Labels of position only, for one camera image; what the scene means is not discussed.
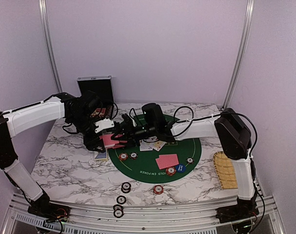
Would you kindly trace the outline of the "small orange chip pile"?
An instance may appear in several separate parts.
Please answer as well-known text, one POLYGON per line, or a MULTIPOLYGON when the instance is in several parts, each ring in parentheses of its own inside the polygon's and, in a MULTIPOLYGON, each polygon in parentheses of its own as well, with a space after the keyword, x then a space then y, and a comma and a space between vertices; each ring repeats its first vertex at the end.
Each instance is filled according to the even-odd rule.
POLYGON ((166 168, 166 174, 167 174, 168 176, 173 176, 175 173, 176 173, 176 169, 175 169, 175 167, 169 167, 169 168, 166 168))
POLYGON ((121 153, 118 158, 119 158, 120 161, 124 161, 124 160, 127 160, 128 157, 129 156, 128 156, 127 153, 121 153))

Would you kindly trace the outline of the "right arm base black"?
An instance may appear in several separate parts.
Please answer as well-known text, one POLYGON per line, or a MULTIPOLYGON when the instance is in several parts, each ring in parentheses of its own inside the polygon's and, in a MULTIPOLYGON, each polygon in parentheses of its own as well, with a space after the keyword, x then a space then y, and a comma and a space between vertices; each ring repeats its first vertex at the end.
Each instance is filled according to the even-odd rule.
POLYGON ((217 208, 217 214, 215 215, 215 217, 219 220, 220 223, 232 222, 254 217, 259 214, 256 198, 256 193, 249 200, 244 200, 237 197, 237 203, 235 205, 217 208))

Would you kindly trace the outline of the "orange red chip stack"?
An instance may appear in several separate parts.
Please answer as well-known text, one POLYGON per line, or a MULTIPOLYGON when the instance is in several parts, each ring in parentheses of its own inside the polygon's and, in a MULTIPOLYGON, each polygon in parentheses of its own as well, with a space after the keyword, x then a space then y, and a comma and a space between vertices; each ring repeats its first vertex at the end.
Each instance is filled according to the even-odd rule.
POLYGON ((153 192, 154 192, 156 195, 160 195, 160 194, 162 194, 162 193, 164 192, 164 188, 163 188, 163 186, 161 186, 161 185, 155 185, 155 186, 153 187, 153 192))

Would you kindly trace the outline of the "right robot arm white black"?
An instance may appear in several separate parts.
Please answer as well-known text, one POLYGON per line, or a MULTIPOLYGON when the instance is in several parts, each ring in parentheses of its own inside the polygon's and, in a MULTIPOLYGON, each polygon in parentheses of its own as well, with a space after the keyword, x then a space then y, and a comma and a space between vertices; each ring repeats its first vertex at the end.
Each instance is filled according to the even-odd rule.
POLYGON ((243 114, 226 108, 218 114, 190 119, 178 119, 177 112, 167 117, 161 106, 148 103, 142 106, 142 116, 122 115, 121 122, 113 123, 113 139, 122 141, 124 147, 139 145, 141 140, 155 137, 163 142, 187 141, 196 138, 218 138, 226 157, 232 162, 238 185, 238 199, 233 214, 244 218, 252 211, 249 201, 256 193, 255 167, 252 150, 256 144, 251 140, 248 120, 243 114))

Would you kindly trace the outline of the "dealt red-backed cards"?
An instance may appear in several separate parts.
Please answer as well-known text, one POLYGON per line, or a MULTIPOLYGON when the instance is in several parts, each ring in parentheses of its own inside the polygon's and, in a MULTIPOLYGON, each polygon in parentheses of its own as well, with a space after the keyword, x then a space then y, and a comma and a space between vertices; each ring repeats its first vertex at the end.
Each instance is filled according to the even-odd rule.
POLYGON ((118 148, 124 148, 125 146, 126 146, 125 142, 119 142, 119 143, 115 144, 112 148, 118 149, 118 148))

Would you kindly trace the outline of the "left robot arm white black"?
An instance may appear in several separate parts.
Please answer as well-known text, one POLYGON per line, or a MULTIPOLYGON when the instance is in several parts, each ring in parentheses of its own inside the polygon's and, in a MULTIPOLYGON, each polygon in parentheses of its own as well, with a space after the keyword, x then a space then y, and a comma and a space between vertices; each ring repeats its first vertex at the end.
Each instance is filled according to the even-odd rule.
POLYGON ((23 107, 0 110, 0 169, 32 201, 36 201, 34 208, 43 217, 51 216, 54 207, 52 203, 41 198, 44 191, 20 162, 13 139, 63 119, 65 123, 74 126, 73 134, 83 136, 83 144, 87 150, 103 152, 105 147, 92 118, 92 113, 101 105, 99 97, 94 92, 87 91, 80 97, 59 93, 23 107))

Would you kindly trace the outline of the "blue small blind button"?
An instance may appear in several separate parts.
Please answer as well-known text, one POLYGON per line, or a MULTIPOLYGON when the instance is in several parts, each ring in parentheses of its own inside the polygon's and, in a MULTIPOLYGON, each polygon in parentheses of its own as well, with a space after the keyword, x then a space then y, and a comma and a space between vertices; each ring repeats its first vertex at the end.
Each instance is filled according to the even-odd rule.
POLYGON ((178 173, 184 173, 186 171, 186 166, 183 164, 178 164, 175 166, 175 169, 178 173))

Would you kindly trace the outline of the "dark chips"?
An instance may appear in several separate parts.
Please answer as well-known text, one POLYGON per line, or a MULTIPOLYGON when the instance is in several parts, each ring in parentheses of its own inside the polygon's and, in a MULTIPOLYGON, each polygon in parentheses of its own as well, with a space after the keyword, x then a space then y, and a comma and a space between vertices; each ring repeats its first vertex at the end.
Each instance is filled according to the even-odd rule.
POLYGON ((138 154, 137 154, 136 152, 132 152, 132 153, 130 154, 130 158, 131 158, 131 159, 137 159, 137 158, 138 158, 138 154))

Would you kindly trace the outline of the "dark brown chip stack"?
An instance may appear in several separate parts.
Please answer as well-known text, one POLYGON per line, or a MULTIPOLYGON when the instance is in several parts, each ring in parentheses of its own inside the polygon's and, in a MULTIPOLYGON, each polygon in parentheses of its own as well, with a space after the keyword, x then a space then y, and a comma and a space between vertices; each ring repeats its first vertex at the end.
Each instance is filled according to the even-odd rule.
POLYGON ((131 184, 129 182, 124 182, 121 185, 121 191, 125 194, 131 191, 131 184))

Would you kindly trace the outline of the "red-backed playing card deck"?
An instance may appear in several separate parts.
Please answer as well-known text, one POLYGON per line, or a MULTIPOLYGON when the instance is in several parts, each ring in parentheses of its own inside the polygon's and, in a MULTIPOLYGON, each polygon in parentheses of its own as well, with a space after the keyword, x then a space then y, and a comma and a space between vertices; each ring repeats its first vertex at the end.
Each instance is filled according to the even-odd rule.
POLYGON ((106 135, 100 136, 100 139, 103 140, 105 148, 112 148, 113 146, 119 143, 119 141, 117 140, 112 140, 111 137, 112 137, 112 134, 106 134, 106 135))

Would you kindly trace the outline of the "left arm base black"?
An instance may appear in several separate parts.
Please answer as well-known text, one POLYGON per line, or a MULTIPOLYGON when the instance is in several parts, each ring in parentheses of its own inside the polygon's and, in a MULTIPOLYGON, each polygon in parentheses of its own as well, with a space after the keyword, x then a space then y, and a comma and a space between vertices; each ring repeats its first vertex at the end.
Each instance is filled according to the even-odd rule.
POLYGON ((55 204, 50 201, 50 197, 43 190, 43 194, 36 200, 29 199, 28 213, 53 220, 67 220, 70 207, 55 204))

